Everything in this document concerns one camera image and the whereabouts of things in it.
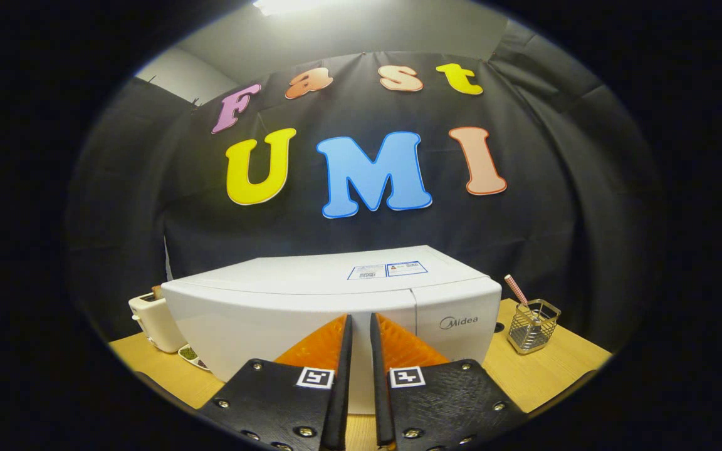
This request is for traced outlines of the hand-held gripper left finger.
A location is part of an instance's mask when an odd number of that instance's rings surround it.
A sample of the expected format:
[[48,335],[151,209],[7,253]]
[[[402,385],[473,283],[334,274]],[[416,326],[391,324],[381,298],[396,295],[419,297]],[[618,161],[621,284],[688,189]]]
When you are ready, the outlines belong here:
[[261,450],[344,450],[352,346],[344,314],[274,360],[247,360],[198,412]]

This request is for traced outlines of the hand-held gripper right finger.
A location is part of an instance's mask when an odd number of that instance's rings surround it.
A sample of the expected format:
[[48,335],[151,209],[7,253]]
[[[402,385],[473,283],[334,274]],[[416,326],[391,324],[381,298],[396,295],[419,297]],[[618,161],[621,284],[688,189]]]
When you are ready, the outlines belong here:
[[481,450],[528,419],[474,359],[448,360],[398,323],[370,317],[377,443]]

